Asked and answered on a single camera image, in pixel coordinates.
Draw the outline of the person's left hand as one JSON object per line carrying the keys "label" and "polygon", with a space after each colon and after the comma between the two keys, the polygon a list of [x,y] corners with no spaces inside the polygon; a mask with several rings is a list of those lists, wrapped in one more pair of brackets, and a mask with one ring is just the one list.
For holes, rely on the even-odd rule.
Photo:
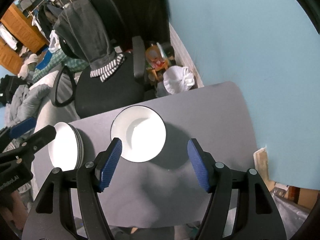
{"label": "person's left hand", "polygon": [[18,230],[24,229],[28,210],[18,191],[1,195],[1,215],[7,223],[12,222]]}

